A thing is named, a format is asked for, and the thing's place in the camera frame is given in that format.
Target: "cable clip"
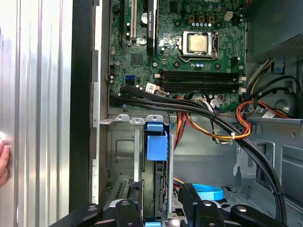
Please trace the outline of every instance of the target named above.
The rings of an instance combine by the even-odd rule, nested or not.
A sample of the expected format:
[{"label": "cable clip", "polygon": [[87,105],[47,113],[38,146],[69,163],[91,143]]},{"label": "cable clip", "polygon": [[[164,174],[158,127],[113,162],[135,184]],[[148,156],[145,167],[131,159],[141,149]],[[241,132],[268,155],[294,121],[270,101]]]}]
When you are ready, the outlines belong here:
[{"label": "cable clip", "polygon": [[231,133],[232,140],[234,140],[234,139],[235,139],[235,135],[236,135],[236,134],[235,134],[234,132],[232,132],[232,133]]},{"label": "cable clip", "polygon": [[284,195],[284,192],[273,192],[274,196]]}]

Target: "white label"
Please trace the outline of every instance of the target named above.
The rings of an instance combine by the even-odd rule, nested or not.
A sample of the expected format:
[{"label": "white label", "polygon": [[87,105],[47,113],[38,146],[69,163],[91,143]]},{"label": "white label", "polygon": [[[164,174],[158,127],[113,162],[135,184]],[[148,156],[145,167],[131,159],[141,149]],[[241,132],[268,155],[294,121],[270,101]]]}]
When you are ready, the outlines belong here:
[{"label": "white label", "polygon": [[276,114],[272,112],[271,110],[268,110],[262,118],[273,118]]},{"label": "white label", "polygon": [[221,100],[218,98],[214,98],[211,102],[210,105],[212,105],[212,107],[220,107],[220,105],[222,104]]},{"label": "white label", "polygon": [[154,94],[155,89],[156,89],[155,84],[147,83],[145,91],[148,92],[148,93]]}]

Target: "ram slot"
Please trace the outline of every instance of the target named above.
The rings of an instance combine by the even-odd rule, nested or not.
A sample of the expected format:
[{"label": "ram slot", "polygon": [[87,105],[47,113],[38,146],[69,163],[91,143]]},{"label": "ram slot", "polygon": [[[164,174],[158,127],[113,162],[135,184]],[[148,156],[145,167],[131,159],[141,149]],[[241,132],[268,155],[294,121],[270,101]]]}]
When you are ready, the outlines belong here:
[{"label": "ram slot", "polygon": [[125,29],[125,0],[120,0],[120,18],[119,18],[119,42],[123,47],[125,42],[124,29]]},{"label": "ram slot", "polygon": [[202,84],[202,83],[177,83],[163,82],[162,88],[165,92],[191,92],[194,90],[203,90],[206,93],[235,93],[238,91],[237,84]]},{"label": "ram slot", "polygon": [[131,12],[131,40],[137,40],[137,0],[132,0]]},{"label": "ram slot", "polygon": [[235,73],[223,72],[181,72],[181,71],[164,71],[163,78],[166,81],[203,81],[203,82],[234,82],[239,78]]}]

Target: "cpu socket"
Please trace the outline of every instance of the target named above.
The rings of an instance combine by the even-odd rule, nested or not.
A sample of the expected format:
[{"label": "cpu socket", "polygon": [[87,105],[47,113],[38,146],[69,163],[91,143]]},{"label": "cpu socket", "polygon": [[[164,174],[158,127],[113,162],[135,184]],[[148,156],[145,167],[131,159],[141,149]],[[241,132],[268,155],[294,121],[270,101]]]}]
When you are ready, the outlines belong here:
[{"label": "cpu socket", "polygon": [[183,57],[215,60],[218,58],[218,32],[184,31],[177,42]]}]

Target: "hand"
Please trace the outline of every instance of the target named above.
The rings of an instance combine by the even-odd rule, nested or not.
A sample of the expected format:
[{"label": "hand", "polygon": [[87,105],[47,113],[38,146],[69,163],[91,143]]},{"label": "hand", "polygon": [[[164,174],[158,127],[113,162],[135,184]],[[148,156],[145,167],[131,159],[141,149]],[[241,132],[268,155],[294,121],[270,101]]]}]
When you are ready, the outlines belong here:
[{"label": "hand", "polygon": [[9,160],[9,146],[0,142],[0,188],[6,183],[8,178],[7,164]]}]

